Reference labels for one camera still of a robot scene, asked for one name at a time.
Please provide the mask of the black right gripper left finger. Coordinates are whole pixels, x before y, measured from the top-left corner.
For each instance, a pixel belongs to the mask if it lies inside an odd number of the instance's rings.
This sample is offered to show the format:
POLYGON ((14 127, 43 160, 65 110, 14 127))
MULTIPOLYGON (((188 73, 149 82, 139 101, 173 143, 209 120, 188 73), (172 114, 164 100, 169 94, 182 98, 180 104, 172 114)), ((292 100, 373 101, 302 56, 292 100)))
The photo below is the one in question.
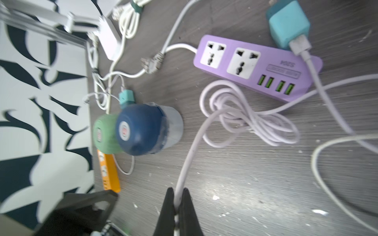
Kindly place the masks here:
POLYGON ((168 188, 153 236, 173 236, 175 230, 174 190, 168 188))

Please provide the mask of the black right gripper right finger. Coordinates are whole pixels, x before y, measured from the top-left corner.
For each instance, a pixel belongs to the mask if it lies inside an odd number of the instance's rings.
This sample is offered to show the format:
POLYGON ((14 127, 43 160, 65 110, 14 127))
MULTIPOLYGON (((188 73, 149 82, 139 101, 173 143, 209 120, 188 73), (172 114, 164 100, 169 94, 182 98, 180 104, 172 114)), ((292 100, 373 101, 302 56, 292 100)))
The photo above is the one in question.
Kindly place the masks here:
POLYGON ((180 236, 204 236, 187 188, 184 188, 178 213, 180 236))

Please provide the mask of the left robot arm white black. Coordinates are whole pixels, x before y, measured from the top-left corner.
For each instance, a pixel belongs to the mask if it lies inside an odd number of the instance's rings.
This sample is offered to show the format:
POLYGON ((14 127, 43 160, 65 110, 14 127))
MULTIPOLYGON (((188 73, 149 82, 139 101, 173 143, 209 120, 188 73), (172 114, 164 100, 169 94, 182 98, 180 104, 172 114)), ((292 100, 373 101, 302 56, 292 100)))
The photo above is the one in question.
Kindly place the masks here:
POLYGON ((119 195, 112 190, 67 193, 46 200, 28 197, 25 203, 1 204, 2 236, 89 236, 106 225, 119 195))

